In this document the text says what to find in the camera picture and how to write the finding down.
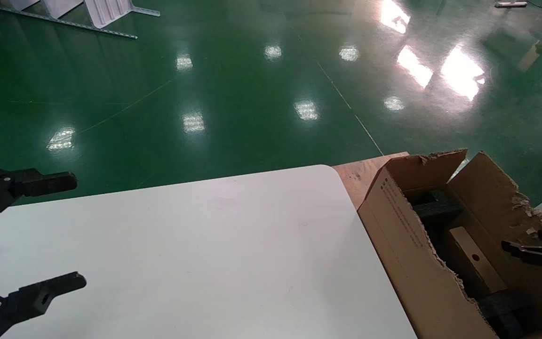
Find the box flap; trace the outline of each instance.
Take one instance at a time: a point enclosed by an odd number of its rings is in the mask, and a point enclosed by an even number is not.
[[[485,153],[479,153],[450,182],[471,213],[459,220],[508,287],[523,289],[537,303],[542,322],[542,266],[526,264],[501,249],[501,240],[533,245],[542,229],[542,212]]]
[[[432,153],[390,159],[385,168],[402,191],[420,187],[442,186],[465,159],[467,150]]]
[[[427,159],[426,164],[432,163],[428,167],[431,171],[439,170],[438,165],[433,165],[438,159],[441,166],[450,167],[450,172],[441,169],[441,176],[420,178],[424,183],[444,183],[464,156],[465,151],[445,158]],[[405,167],[410,162],[415,171],[424,173],[420,157],[408,158],[393,160]],[[404,170],[396,166],[391,169],[397,171],[402,182],[411,185],[409,187],[418,187],[416,182],[405,177]],[[378,172],[359,208],[359,216],[420,339],[497,338],[475,302],[464,295],[461,281],[436,255],[417,214],[391,177],[388,166]]]

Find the cardboard box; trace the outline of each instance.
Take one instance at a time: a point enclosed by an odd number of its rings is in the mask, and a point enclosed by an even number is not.
[[[450,180],[465,155],[456,150],[391,159],[376,174],[359,216],[420,339],[495,339],[406,198],[442,187],[464,208],[449,227],[464,227],[506,286],[536,303],[527,325],[537,331],[527,337],[542,339],[542,266],[501,249],[501,240],[536,244],[528,230],[542,229],[542,212],[531,208],[518,185],[484,153]]]

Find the wooden board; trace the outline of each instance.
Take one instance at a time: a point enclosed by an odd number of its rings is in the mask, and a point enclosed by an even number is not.
[[[464,227],[450,229],[443,245],[448,253],[443,259],[464,281],[465,291],[471,298],[483,298],[507,289],[499,273]]]
[[[378,170],[390,159],[408,155],[409,153],[407,152],[394,153],[334,166],[356,210],[363,203],[367,189],[371,185]]]

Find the white table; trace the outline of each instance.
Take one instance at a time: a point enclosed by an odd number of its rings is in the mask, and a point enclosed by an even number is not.
[[[3,338],[415,338],[327,166],[0,215],[0,295],[73,271],[86,288]]]

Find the metal frame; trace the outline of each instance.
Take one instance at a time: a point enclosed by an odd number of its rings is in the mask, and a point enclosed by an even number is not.
[[[8,11],[9,13],[16,13],[24,16],[34,17],[36,19],[43,19],[58,24],[74,26],[83,28],[85,30],[91,30],[95,32],[102,32],[112,34],[121,37],[128,37],[131,39],[137,39],[137,36],[128,33],[122,33],[112,30],[106,30],[104,27],[112,22],[120,19],[127,13],[132,11],[151,15],[160,16],[159,11],[153,9],[146,9],[134,6],[132,0],[8,0],[12,8],[0,6],[0,10]],[[35,13],[28,13],[24,9],[33,6],[37,2],[41,1],[47,16],[38,15]],[[93,26],[78,24],[76,22],[66,21],[60,19],[63,15],[66,15],[69,11],[77,8],[81,4],[85,4],[88,8],[89,17]]]
[[[80,6],[83,0],[41,0],[50,17],[60,19],[75,7]]]
[[[160,16],[159,11],[137,7],[132,0],[84,0],[84,2],[89,11],[91,22],[97,28],[106,27],[132,11]]]

